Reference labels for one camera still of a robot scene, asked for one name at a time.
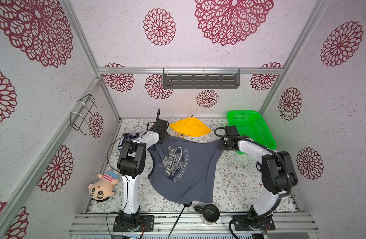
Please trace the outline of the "green plastic basket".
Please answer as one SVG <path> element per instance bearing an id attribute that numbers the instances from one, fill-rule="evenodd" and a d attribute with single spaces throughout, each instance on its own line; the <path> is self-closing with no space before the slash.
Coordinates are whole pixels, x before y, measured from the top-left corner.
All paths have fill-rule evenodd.
<path id="1" fill-rule="evenodd" d="M 262 115 L 252 110 L 235 110 L 227 113 L 229 126 L 235 126 L 240 135 L 275 150 L 277 143 Z"/>

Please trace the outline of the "blue white striped tank top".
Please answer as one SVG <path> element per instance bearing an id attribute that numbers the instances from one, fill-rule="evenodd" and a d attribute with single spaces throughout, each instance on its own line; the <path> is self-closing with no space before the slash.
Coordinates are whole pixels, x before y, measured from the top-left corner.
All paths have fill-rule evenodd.
<path id="1" fill-rule="evenodd" d="M 142 136 L 144 135 L 143 132 L 128 132 L 128 133 L 123 133 L 122 137 L 119 140 L 119 145 L 118 145 L 118 152 L 120 153 L 122 150 L 122 146 L 125 142 L 125 140 L 138 140 L 140 139 Z"/>

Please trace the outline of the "grey tank top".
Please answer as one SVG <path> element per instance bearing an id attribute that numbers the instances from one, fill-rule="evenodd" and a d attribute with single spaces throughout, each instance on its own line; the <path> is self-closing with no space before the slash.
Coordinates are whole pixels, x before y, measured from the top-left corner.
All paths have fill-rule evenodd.
<path id="1" fill-rule="evenodd" d="M 219 140 L 199 143 L 176 136 L 148 149 L 153 169 L 152 187 L 169 201 L 186 204 L 213 201 L 216 164 L 222 150 Z"/>

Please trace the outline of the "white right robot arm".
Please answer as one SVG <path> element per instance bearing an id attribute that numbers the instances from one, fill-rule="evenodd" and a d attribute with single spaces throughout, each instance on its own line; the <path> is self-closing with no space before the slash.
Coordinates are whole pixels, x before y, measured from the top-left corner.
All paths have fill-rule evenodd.
<path id="1" fill-rule="evenodd" d="M 290 154 L 275 151 L 246 135 L 240 135 L 235 126 L 218 127 L 214 134 L 220 138 L 220 150 L 240 151 L 257 161 L 264 189 L 250 212 L 252 219 L 270 215 L 298 183 Z"/>

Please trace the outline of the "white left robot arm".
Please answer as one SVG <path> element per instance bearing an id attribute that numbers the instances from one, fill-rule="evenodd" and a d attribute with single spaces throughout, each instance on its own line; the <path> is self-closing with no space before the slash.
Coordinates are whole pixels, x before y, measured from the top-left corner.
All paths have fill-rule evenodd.
<path id="1" fill-rule="evenodd" d="M 122 144 L 117 168 L 124 184 L 124 206 L 121 212 L 126 215 L 133 216 L 139 212 L 139 180 L 146 165 L 146 152 L 151 146 L 169 139 L 168 128 L 167 121 L 157 119 L 141 137 L 125 139 Z"/>

